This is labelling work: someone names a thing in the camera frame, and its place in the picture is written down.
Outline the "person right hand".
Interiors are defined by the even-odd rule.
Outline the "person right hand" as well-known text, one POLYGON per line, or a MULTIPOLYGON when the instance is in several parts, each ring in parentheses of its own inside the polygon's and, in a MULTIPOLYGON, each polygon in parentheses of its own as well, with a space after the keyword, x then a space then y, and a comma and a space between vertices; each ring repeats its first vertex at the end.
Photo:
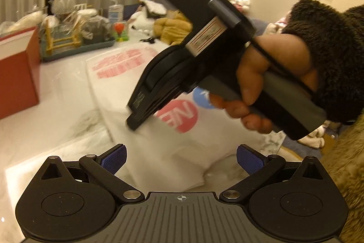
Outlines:
MULTIPOLYGON (((312 91, 317 91, 318 73, 313 66, 310 51, 302 39, 295 35, 281 34, 259 36, 256 41, 270 57, 312 91)), ((226 101, 215 94, 209 94, 211 103, 216 108, 225 110, 230 117, 240 119, 248 130, 262 134, 271 133, 273 123, 250 110, 250 106, 262 91, 263 75, 270 66, 270 61, 255 47, 248 47, 236 72, 243 100, 226 101)))

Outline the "dark fuzzy sleeve forearm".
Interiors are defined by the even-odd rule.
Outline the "dark fuzzy sleeve forearm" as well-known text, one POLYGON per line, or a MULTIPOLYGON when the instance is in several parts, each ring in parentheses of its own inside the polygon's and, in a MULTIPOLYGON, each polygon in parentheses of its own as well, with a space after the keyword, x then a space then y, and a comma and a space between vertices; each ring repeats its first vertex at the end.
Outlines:
POLYGON ((363 112, 363 6, 338 12, 317 0, 299 0, 285 34, 307 45, 318 72, 313 102, 330 121, 355 122, 363 112))

